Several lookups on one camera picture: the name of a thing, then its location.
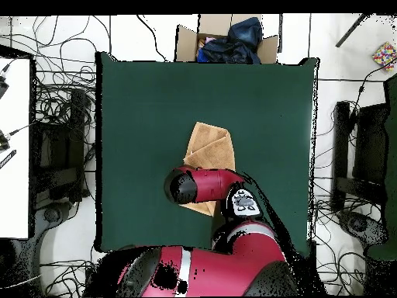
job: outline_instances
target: black cable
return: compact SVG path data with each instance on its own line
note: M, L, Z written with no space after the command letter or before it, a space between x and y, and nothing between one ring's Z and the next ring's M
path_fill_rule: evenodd
M394 63L395 61L397 61L397 57L394 58L392 61L389 61L387 64L377 68L376 70L373 70L373 71L369 72L366 75L366 77L364 78L363 83L361 84L360 88L358 89L358 96L357 96L356 106L354 107L354 109L353 109L353 111L352 111L352 113L350 115L350 118L349 118L349 121L350 121L349 130L350 130L350 132L353 130L354 125L356 124L356 121L357 121L357 105L358 105L358 101L360 100L361 93L364 91L365 82L367 81L367 79L369 78L370 75L372 75L376 71L380 71L382 68L385 68L385 67L389 66L390 64Z
M152 32L153 34L153 38L154 38L154 47L156 48L156 52L163 57L164 61L168 62L168 60L160 53L160 51L158 51L157 49L157 39L156 39L156 35L154 34L153 30L140 18L139 15L136 15L136 17L138 18L139 21L142 22L142 24L145 25L146 28L148 28L149 31Z

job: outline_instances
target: folded cloth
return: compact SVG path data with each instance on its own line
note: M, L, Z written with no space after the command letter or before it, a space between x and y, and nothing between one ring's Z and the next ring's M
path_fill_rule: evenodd
M197 122L183 161L185 165L191 165L195 168L236 170L232 138L229 131ZM207 203L188 203L182 206L213 217L215 204L215 201L210 201Z
M208 37L206 37L205 38L205 43L208 43L209 41L213 41L213 40L216 40L216 38L208 38Z

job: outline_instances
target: green tabletop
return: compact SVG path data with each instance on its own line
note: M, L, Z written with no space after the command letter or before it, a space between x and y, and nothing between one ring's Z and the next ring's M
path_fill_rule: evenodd
M371 246L368 256L373 259L397 260L397 74L385 81L385 99L390 113L385 122L388 136L388 155L385 170L385 189L388 200L384 208L384 217L388 229L388 241L385 244Z
M199 121L228 129L236 171L258 182L297 250L307 255L316 63L118 62L101 53L101 249L210 248L212 218L170 203L163 190Z

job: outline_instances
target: floor tile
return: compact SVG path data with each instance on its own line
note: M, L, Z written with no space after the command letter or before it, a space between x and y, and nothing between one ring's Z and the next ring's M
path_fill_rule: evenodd
M178 24L197 31L198 15L145 15L140 18L153 30L157 49L174 60ZM112 55L119 61L164 61L156 52L151 31L134 15L112 16Z
M397 18L373 15L336 48L339 39L359 15L312 14L310 56L321 60L320 78L363 80L367 73L379 68L372 54L386 41L397 46ZM382 69L372 74L370 79L384 81L393 74Z
M298 64L308 57L310 14L283 14L282 48L278 63Z

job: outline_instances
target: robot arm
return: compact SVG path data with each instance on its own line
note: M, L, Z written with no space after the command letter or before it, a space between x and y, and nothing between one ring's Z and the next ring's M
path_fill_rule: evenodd
M296 285L273 230L244 178L229 170L176 168L164 191L173 203L221 200L231 218L212 251L155 247L127 265L117 296L294 296Z

